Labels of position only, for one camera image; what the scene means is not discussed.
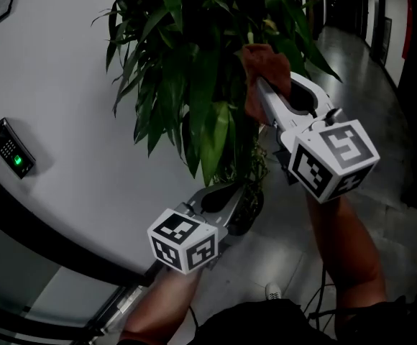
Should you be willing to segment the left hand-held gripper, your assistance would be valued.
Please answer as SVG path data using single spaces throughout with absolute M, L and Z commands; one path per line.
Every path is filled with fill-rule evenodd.
M 147 230 L 154 257 L 184 275 L 213 264 L 243 195 L 243 183 L 218 183 L 166 209 Z

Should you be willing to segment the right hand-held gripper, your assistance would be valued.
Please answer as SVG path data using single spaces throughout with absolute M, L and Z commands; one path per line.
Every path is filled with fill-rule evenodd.
M 357 188 L 380 155 L 361 123 L 348 120 L 341 108 L 333 109 L 320 86 L 298 73 L 290 75 L 290 100 L 263 77 L 257 79 L 257 94 L 268 121 L 289 129 L 280 135 L 290 153 L 286 170 L 325 203 Z

